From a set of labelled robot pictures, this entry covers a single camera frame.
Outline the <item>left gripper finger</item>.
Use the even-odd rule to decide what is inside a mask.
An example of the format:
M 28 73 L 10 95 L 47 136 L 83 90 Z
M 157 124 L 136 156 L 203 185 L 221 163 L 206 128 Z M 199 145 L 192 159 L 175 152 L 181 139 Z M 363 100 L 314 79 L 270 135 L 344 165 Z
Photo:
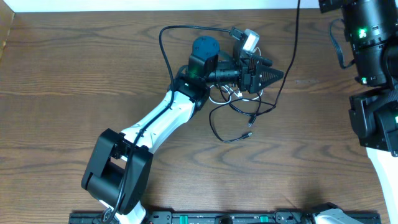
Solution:
M 268 58 L 263 58 L 260 55 L 256 54 L 248 54 L 249 58 L 256 64 L 265 65 L 265 66 L 272 66 L 273 61 Z
M 259 92 L 265 87 L 282 79 L 284 73 L 281 70 L 277 70 L 265 65 L 258 65 L 256 67 L 256 75 L 258 76 L 258 84 L 256 91 Z

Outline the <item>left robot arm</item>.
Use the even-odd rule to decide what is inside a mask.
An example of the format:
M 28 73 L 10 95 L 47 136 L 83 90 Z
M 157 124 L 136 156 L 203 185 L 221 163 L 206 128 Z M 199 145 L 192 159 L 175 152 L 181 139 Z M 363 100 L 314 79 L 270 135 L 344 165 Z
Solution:
M 103 131 L 93 149 L 81 186 L 106 210 L 103 222 L 140 223 L 146 210 L 140 203 L 153 156 L 161 144 L 201 110 L 210 96 L 210 84 L 235 84 L 241 91 L 260 92 L 282 79 L 272 61 L 246 48 L 238 40 L 233 55 L 219 60 L 218 41 L 197 38 L 188 65 L 178 71 L 165 98 L 148 115 L 121 132 Z

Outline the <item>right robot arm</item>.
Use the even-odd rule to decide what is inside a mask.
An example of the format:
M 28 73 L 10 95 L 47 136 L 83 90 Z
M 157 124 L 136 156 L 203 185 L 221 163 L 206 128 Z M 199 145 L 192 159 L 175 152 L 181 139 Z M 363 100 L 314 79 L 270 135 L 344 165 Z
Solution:
M 369 91 L 349 98 L 351 127 L 379 178 L 391 223 L 397 223 L 397 4 L 392 0 L 322 0 L 341 10 L 357 77 Z

